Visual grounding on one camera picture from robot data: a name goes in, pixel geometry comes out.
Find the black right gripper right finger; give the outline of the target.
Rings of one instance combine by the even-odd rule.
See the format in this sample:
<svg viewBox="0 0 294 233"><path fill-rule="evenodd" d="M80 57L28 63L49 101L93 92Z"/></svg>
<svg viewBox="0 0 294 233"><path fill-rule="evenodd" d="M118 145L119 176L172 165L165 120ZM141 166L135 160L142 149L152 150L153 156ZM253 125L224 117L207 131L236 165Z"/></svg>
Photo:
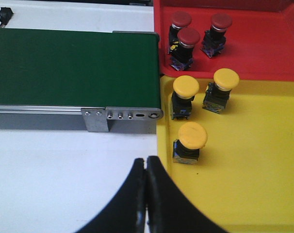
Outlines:
<svg viewBox="0 0 294 233"><path fill-rule="evenodd" d="M151 233L226 233L179 190L159 157L147 158L147 209Z"/></svg>

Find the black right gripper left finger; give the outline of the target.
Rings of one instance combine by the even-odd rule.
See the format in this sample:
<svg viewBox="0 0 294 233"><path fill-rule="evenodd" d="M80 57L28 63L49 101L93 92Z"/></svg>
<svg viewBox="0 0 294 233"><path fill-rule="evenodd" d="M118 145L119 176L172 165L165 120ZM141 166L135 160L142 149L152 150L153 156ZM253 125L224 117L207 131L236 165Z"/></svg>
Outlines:
<svg viewBox="0 0 294 233"><path fill-rule="evenodd" d="M146 219L145 184L144 160L137 158L113 198L78 232L143 233Z"/></svg>

